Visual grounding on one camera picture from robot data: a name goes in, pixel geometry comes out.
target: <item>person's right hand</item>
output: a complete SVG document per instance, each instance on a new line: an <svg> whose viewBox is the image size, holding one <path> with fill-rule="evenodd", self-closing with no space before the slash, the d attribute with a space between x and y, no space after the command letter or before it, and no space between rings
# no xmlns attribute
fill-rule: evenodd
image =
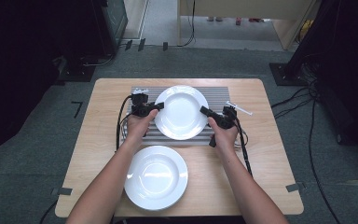
<svg viewBox="0 0 358 224"><path fill-rule="evenodd" d="M230 129L220 128L216 121L208 117L208 123L214 131L214 138L216 141L216 150L219 153L234 152L234 143L238 135L238 129L233 126Z"/></svg>

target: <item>gray carpet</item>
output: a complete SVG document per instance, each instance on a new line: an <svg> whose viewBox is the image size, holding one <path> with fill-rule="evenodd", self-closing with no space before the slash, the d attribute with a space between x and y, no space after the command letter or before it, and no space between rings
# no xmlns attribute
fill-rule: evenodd
<svg viewBox="0 0 358 224"><path fill-rule="evenodd" d="M52 86L21 131L0 146L0 223L36 223L57 199L50 195L64 180L92 88L101 77L260 78L271 104L290 97L297 87L277 87L269 63L287 63L291 52L234 49L148 47L120 49L117 57L95 70L90 83ZM274 108L277 113L306 97ZM76 118L77 104L84 102ZM277 119L300 191L304 213L292 223L335 223L310 169L308 134L311 104ZM315 109L312 154L328 202L341 223L358 223L358 147L336 143L334 127L322 105ZM45 223L63 223L50 211Z"/></svg>

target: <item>table top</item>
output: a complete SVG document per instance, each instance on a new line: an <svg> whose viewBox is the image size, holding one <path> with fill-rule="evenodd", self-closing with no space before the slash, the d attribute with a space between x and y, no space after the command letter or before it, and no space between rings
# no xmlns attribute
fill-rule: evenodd
<svg viewBox="0 0 358 224"><path fill-rule="evenodd" d="M242 128L249 136L249 162L255 181L286 215L303 212L298 191L288 192L295 184L282 139L273 117L264 85L255 78L101 78L96 81L89 106L77 138L63 188L71 195L60 195L58 217L68 217L76 201L93 178L103 169L116 150L116 126L119 109L131 87L188 85L228 87L230 101L253 115L238 112ZM182 198L173 206L151 212L133 204L125 191L116 217L191 217L237 216L240 211L225 171L209 146L167 146L185 160L188 184ZM241 151L238 156L243 162Z"/></svg>

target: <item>hand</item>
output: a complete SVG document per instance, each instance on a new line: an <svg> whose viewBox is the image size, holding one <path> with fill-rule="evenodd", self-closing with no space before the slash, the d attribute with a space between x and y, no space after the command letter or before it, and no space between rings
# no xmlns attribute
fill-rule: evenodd
<svg viewBox="0 0 358 224"><path fill-rule="evenodd" d="M234 151L234 143L238 135L237 127L233 126L232 128L227 130L222 129L211 117L208 117L208 123L214 131L214 139L216 141L215 148L217 149L217 151L221 153Z"/></svg>
<svg viewBox="0 0 358 224"><path fill-rule="evenodd" d="M157 115L158 110L154 109L150 111L149 115L144 118L140 118L134 115L129 115L127 121L128 134L126 142L132 142L136 149L142 144L142 137L148 132L150 121Z"/></svg>

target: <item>wooden table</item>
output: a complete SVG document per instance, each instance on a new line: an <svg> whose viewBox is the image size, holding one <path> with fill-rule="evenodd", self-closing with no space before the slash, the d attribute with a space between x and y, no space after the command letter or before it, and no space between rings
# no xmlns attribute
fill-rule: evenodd
<svg viewBox="0 0 358 224"><path fill-rule="evenodd" d="M177 0L177 3L177 39L181 45L181 16L192 16L193 0ZM289 49L304 21L309 15L314 16L311 12L317 10L315 3L316 0L196 0L194 15L273 19L283 49Z"/></svg>
<svg viewBox="0 0 358 224"><path fill-rule="evenodd" d="M63 182L73 189L72 195L61 195L58 217L68 217L76 201L103 169L116 149L117 116L131 87L188 85L192 87L228 87L230 101L252 111L248 116L238 112L242 128L249 135L247 145L255 181L286 215L300 214L303 204L298 191L288 192L295 184L278 128L270 109L269 99L259 79L126 79L102 78L96 81L89 100L74 154ZM171 147L186 161L188 184L183 197L172 207L149 212L134 205L126 193L122 195L116 217L191 217L236 216L235 203L223 167L209 146ZM238 156L243 162L241 152Z"/></svg>

